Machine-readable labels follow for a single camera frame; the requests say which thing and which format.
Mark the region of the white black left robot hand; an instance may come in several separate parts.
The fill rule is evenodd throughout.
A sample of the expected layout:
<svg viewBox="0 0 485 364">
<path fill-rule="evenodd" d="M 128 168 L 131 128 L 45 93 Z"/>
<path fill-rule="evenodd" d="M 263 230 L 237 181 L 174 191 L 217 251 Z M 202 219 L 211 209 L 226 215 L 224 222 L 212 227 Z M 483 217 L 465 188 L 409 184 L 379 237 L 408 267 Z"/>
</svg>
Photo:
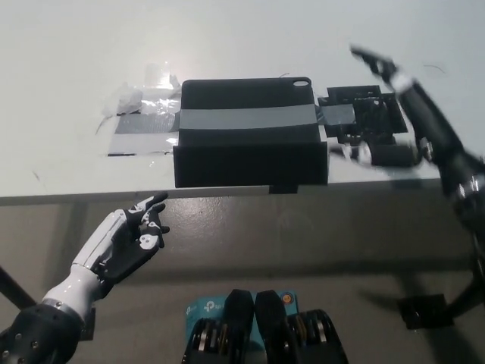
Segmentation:
<svg viewBox="0 0 485 364">
<path fill-rule="evenodd" d="M 161 223 L 160 214 L 167 198 L 163 191 L 109 213 L 77 253 L 69 275 L 48 291 L 42 303 L 87 320 L 94 302 L 164 248 L 170 228 Z"/>
</svg>

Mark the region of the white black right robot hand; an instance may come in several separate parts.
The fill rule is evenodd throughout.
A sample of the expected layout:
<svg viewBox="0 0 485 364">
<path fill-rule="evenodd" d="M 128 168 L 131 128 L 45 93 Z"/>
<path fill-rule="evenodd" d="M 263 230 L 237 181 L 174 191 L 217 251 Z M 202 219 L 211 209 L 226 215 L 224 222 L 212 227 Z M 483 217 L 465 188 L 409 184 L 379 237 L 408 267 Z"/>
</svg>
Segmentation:
<svg viewBox="0 0 485 364">
<path fill-rule="evenodd" d="M 413 87 L 414 78 L 396 66 L 391 58 L 356 45 L 350 46 L 350 52 L 365 63 L 371 73 L 380 78 L 393 92 L 400 94 Z"/>
</svg>

